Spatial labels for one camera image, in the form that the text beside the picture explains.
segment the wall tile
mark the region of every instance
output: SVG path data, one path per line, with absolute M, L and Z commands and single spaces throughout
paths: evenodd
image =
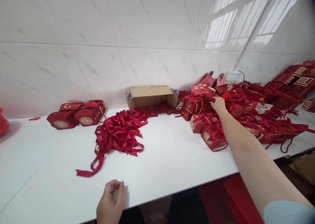
M 221 51 L 217 59 L 219 75 L 221 73 L 224 73 L 226 75 L 228 71 L 233 71 L 241 56 L 242 56 L 241 52 Z M 214 78 L 219 77 L 219 75 L 216 72 L 213 73 Z
M 158 50 L 118 48 L 127 88 L 158 84 Z
M 106 0 L 47 0 L 72 45 L 116 46 Z
M 1 81 L 16 111 L 58 108 L 69 100 L 87 101 L 93 93 L 70 48 L 65 45 L 0 44 Z
M 249 52 L 315 54 L 313 0 L 271 0 Z
M 190 49 L 200 0 L 158 0 L 158 47 Z
M 269 0 L 201 0 L 193 49 L 243 51 Z
M 0 41 L 66 44 L 45 0 L 0 0 Z
M 126 102 L 126 82 L 117 47 L 71 46 L 96 99 Z
M 294 62 L 314 59 L 312 55 L 244 53 L 235 70 L 241 70 L 250 82 L 262 82 L 264 86 Z
M 217 51 L 191 51 L 185 90 L 190 89 L 190 85 L 197 83 L 207 72 L 214 71 L 215 74 L 219 75 L 218 55 L 219 52 Z
M 158 84 L 183 90 L 190 50 L 158 50 Z
M 157 0 L 107 0 L 119 47 L 157 48 Z

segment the power cord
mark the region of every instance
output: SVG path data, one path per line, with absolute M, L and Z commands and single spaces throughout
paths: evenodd
M 241 83 L 243 83 L 244 82 L 244 80 L 245 80 L 245 75 L 244 75 L 244 73 L 242 72 L 242 71 L 240 71 L 240 70 L 238 70 L 239 72 L 241 72 L 242 74 L 243 74 L 243 81 L 241 82 Z

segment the forearm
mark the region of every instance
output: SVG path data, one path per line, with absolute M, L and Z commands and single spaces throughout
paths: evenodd
M 265 206 L 276 200 L 294 201 L 314 208 L 246 128 L 227 110 L 218 115 L 235 164 L 261 217 Z

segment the pile of red ribbons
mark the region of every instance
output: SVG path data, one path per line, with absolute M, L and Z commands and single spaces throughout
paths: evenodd
M 104 162 L 105 154 L 110 149 L 138 157 L 137 153 L 143 151 L 144 145 L 137 142 L 135 136 L 142 138 L 139 128 L 148 124 L 148 118 L 157 116 L 160 113 L 170 115 L 177 113 L 177 111 L 165 101 L 162 101 L 143 110 L 138 108 L 123 110 L 116 113 L 115 116 L 107 118 L 95 131 L 97 136 L 94 150 L 96 158 L 91 164 L 92 171 L 76 170 L 76 174 L 83 177 L 91 177 L 96 174 Z

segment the electrical outlet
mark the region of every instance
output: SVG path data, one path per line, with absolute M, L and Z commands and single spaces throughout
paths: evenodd
M 238 81 L 240 79 L 240 71 L 228 71 L 225 77 L 226 81 Z

